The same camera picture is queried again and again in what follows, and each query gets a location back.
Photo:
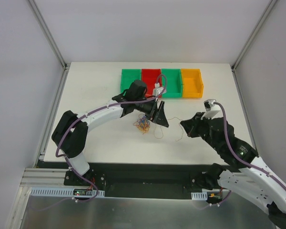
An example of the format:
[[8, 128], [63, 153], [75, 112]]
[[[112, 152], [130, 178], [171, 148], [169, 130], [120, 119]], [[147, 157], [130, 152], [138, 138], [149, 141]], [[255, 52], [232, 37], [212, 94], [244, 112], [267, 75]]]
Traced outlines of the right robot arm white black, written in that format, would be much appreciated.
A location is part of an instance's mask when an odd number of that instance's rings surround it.
[[198, 187], [228, 189], [264, 211], [277, 227], [286, 229], [286, 184], [274, 175], [252, 146], [234, 135], [233, 126], [222, 117], [207, 119], [203, 112], [180, 124], [189, 137], [204, 140], [228, 165], [254, 181], [248, 183], [214, 163], [194, 179]]

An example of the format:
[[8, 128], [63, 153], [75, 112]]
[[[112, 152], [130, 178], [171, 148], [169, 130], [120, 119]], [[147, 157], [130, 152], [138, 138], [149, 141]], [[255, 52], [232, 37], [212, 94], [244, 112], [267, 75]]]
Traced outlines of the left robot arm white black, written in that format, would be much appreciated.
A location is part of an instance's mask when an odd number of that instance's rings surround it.
[[155, 84], [154, 94], [147, 97], [147, 85], [135, 80], [128, 89], [114, 96], [104, 106], [87, 113], [74, 113], [70, 110], [63, 113], [51, 139], [56, 144], [57, 157], [64, 157], [75, 172], [74, 179], [85, 186], [91, 181], [90, 166], [84, 156], [88, 133], [113, 120], [122, 118], [134, 110], [144, 113], [145, 118], [157, 125], [168, 127], [164, 113], [164, 102], [158, 98], [166, 92], [165, 86]]

